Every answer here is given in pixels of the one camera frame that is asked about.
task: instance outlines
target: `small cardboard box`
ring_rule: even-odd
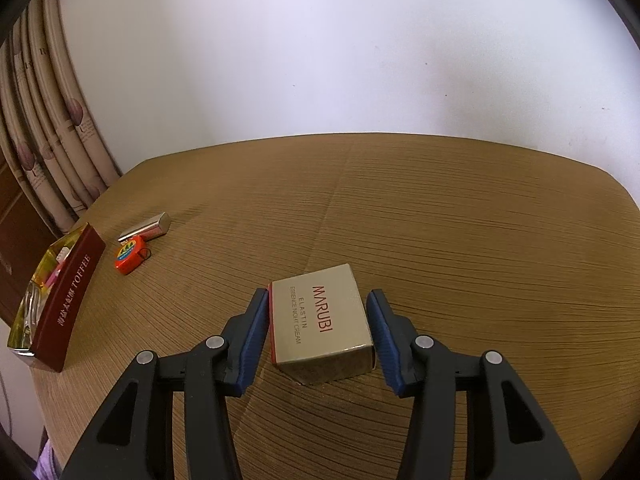
[[[271,362],[301,384],[370,372],[374,351],[351,267],[270,285]]]
[[[42,292],[44,283],[57,265],[56,255],[63,247],[70,249],[60,274],[50,287],[36,329],[31,333],[25,322],[24,299],[20,303],[7,346],[30,366],[61,372],[82,297],[95,267],[104,252],[105,243],[89,224],[63,236],[51,244],[42,257],[31,281]]]

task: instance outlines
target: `tape measure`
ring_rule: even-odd
[[[149,256],[151,256],[151,250],[146,246],[145,241],[140,236],[134,236],[124,242],[118,250],[115,267],[121,273],[129,274]]]

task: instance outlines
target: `beige box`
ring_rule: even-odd
[[[270,285],[271,362],[302,384],[370,372],[374,351],[349,264]]]

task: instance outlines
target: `metal pin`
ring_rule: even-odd
[[[150,363],[154,359],[154,353],[149,350],[143,350],[138,355],[136,355],[136,361],[138,361],[141,365],[146,365]]]
[[[206,345],[211,348],[220,348],[223,344],[225,343],[225,338],[223,338],[221,335],[212,335],[209,339],[207,339],[206,341]]]
[[[499,365],[502,362],[502,356],[491,350],[484,355],[484,358],[489,361],[492,365]]]
[[[419,335],[415,338],[415,343],[420,348],[431,348],[433,346],[433,339],[428,335]]]

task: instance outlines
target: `curtain fold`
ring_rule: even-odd
[[[0,148],[49,229],[71,230],[119,178],[71,65],[58,0],[31,0],[0,46]]]

